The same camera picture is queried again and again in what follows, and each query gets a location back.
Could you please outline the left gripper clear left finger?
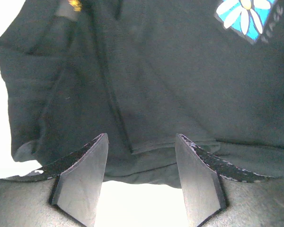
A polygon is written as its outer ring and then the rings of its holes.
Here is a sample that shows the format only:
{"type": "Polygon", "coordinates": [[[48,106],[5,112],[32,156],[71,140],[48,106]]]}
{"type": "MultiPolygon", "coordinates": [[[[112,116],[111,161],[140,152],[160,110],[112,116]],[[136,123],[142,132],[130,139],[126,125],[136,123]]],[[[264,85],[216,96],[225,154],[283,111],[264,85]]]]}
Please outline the left gripper clear left finger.
{"type": "Polygon", "coordinates": [[[57,206],[86,227],[95,224],[96,208],[104,179],[108,154],[108,135],[102,133],[78,151],[72,152],[25,176],[15,175],[14,182],[56,180],[50,204],[57,206]]]}

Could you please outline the left gripper clear right finger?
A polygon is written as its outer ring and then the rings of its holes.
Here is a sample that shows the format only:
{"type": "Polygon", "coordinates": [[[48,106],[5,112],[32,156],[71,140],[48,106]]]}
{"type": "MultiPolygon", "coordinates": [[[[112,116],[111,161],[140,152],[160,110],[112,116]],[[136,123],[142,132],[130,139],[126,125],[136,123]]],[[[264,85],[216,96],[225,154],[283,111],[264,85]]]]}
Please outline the left gripper clear right finger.
{"type": "Polygon", "coordinates": [[[203,150],[183,134],[176,135],[175,150],[190,227],[201,227],[226,209],[221,179],[259,183],[272,178],[233,165],[203,150]]]}

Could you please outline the black t shirt daisy logo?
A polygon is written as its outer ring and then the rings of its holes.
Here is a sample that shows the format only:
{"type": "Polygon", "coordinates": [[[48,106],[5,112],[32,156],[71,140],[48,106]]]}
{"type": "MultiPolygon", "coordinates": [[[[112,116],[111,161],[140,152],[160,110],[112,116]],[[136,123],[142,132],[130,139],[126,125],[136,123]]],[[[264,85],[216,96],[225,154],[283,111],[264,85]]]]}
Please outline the black t shirt daisy logo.
{"type": "Polygon", "coordinates": [[[11,155],[109,140],[105,181],[180,187],[183,134],[284,176],[284,0],[27,0],[0,37],[11,155]]]}

